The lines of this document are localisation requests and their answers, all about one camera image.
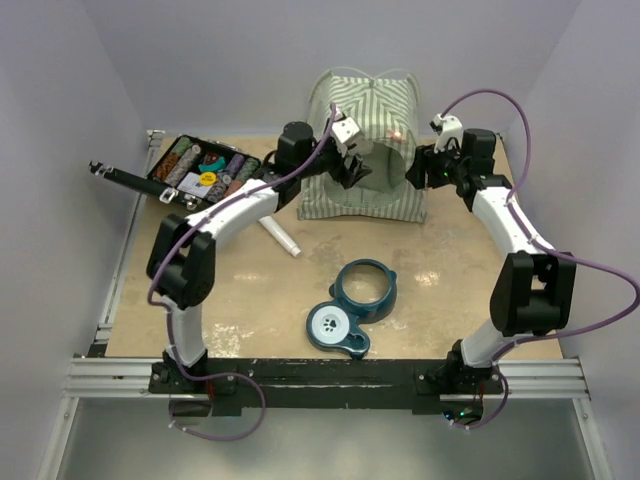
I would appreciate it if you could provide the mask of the green checkered pet cushion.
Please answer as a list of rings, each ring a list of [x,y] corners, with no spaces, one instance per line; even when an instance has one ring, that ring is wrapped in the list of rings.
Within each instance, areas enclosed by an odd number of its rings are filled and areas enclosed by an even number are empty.
[[[364,156],[363,165],[371,173],[358,182],[358,186],[391,194],[405,180],[405,162],[401,154],[387,145],[375,143],[372,151]]]

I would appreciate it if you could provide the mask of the green striped pet tent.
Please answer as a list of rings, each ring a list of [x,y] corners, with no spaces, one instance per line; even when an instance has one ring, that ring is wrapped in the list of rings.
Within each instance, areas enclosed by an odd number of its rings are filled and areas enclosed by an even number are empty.
[[[369,76],[351,67],[333,69],[343,76]],[[405,174],[414,161],[418,146],[419,107],[395,100],[389,94],[374,88],[365,110],[366,117],[359,124],[365,139],[364,156],[375,143],[397,150],[405,162]],[[316,220],[339,216],[366,216],[372,218],[423,223],[427,218],[426,200],[422,190],[415,189],[405,180],[391,194],[358,186],[344,189],[330,175],[323,174],[302,181],[297,208],[300,220]]]

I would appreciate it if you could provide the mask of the teal pet bowl stand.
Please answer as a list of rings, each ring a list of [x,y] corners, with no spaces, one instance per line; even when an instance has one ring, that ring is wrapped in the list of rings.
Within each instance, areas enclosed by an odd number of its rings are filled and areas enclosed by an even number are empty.
[[[345,278],[356,267],[373,267],[384,274],[387,288],[374,301],[363,303],[345,291]],[[317,349],[340,352],[353,360],[362,360],[369,352],[371,340],[360,324],[373,324],[385,319],[397,299],[397,274],[374,259],[358,259],[346,264],[329,286],[330,301],[314,306],[306,319],[306,334]]]

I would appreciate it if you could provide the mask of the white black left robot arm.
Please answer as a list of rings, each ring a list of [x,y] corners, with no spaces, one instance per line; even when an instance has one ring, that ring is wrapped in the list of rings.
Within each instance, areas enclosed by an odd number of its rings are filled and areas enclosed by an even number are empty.
[[[370,172],[362,159],[367,149],[361,127],[344,113],[327,121],[319,139],[309,124],[290,122],[239,190],[196,214],[162,221],[147,265],[148,302],[166,311],[163,358],[183,391],[196,392],[207,380],[201,306],[214,286],[218,248],[286,206],[306,178],[328,174],[343,188],[353,187]]]

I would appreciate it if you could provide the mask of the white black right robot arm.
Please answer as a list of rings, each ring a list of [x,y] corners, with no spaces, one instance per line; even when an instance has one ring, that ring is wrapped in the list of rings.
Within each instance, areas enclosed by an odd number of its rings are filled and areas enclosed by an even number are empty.
[[[522,340],[537,340],[559,332],[569,320],[576,266],[536,247],[535,229],[509,195],[511,183],[494,172],[496,135],[459,125],[435,126],[434,144],[416,148],[406,179],[418,188],[452,185],[467,209],[479,219],[504,257],[489,300],[489,319],[457,342],[460,358],[445,369],[448,386],[469,392],[487,369]]]

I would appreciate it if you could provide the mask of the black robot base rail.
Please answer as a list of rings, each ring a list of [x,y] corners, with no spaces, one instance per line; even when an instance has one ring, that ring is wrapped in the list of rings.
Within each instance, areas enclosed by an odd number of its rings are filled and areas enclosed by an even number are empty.
[[[165,358],[151,366],[149,391],[168,396],[181,416],[202,415],[206,406],[215,416],[261,406],[437,415],[448,396],[478,399],[503,387],[491,369],[457,360],[208,358],[185,378]]]

